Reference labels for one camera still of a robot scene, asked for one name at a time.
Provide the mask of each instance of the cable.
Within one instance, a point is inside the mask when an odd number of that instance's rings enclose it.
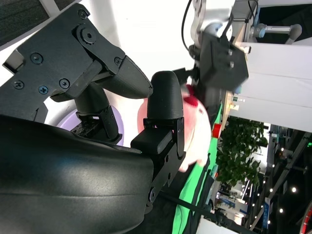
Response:
[[[249,6],[250,12],[251,12],[251,14],[252,14],[252,17],[253,17],[253,24],[254,24],[254,22],[255,22],[255,17],[256,17],[257,14],[258,14],[259,3],[258,3],[257,0],[253,0],[253,1],[254,1],[255,4],[257,5],[257,6],[256,6],[255,14],[254,14],[254,11],[253,11],[253,9],[252,9],[252,6],[250,5],[250,0],[248,0],[248,6]]]
[[[224,31],[223,31],[221,37],[226,37],[226,33],[228,32],[228,30],[229,30],[231,24],[233,23],[233,20],[234,20],[234,16],[233,16],[233,14],[232,14],[232,12],[231,12],[230,18],[229,18],[229,22],[228,22],[227,25],[225,26],[225,29],[224,29]]]
[[[183,16],[183,20],[182,20],[182,27],[181,27],[182,42],[183,42],[183,45],[187,51],[189,51],[189,48],[187,48],[187,46],[185,44],[185,40],[184,40],[184,23],[185,23],[186,15],[187,15],[187,12],[189,11],[191,2],[192,2],[192,0],[189,0],[189,2],[187,3],[187,6],[186,6],[186,9],[184,12],[184,16]]]

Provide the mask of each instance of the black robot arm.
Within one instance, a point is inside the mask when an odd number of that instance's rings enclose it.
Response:
[[[0,87],[0,227],[6,234],[124,233],[153,208],[185,158],[180,86],[171,71],[149,82],[98,33],[80,5],[19,46]],[[131,148],[103,88],[147,98],[144,131]],[[74,99],[72,131],[43,124],[45,106]]]

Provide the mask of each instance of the green plant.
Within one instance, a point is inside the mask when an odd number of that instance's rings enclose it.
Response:
[[[229,117],[217,151],[218,181],[235,186],[238,181],[247,178],[253,184],[259,183],[260,162],[254,161],[251,155],[260,146],[268,145],[263,131],[261,122]]]

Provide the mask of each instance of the blue sign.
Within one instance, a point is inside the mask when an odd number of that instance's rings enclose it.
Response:
[[[268,197],[264,199],[262,227],[266,229],[268,229],[268,221],[269,221],[269,215],[270,215],[270,202],[271,200]]]

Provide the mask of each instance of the green surface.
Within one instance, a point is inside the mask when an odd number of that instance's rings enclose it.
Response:
[[[215,120],[214,123],[220,123],[220,119],[221,119],[221,109],[222,107],[220,107],[219,109],[219,113],[218,116]],[[215,161],[216,161],[216,152],[217,152],[217,144],[218,144],[218,139],[216,138],[211,138],[210,141],[210,146],[209,146],[209,153],[210,153],[210,164],[208,167],[208,170],[212,170],[212,168],[215,166]],[[194,192],[196,189],[196,186],[198,184],[199,181],[199,177],[201,175],[203,171],[203,168],[200,167],[198,164],[196,164],[193,167],[192,172],[190,173],[181,193],[180,193],[180,199],[187,201],[189,203],[192,202],[193,200],[193,196],[194,196]],[[197,202],[199,200],[199,196],[201,194],[201,190],[202,190],[203,184],[201,185],[201,189],[200,192],[198,194],[198,198],[197,198]],[[184,231],[184,228],[186,226],[187,220],[188,220],[188,215],[189,215],[189,209],[177,205],[176,206],[176,210],[175,210],[175,218],[174,218],[174,223],[173,223],[173,228],[172,228],[172,234],[182,234]]]

